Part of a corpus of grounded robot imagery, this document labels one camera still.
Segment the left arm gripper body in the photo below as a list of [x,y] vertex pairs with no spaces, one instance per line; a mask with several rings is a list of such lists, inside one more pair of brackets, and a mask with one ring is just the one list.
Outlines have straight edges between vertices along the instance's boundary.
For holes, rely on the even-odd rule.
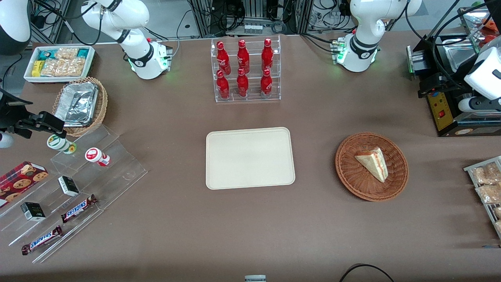
[[501,96],[501,59],[499,49],[487,49],[478,55],[465,75],[465,82],[487,99]]

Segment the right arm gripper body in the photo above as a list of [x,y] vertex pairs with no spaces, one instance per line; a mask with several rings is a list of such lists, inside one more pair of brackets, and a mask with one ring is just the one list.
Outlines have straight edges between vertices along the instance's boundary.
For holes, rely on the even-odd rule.
[[32,132],[17,126],[18,122],[28,119],[30,113],[26,109],[26,105],[33,104],[31,101],[26,101],[11,95],[4,89],[1,89],[0,100],[0,128],[3,132],[17,134],[25,139],[30,139]]

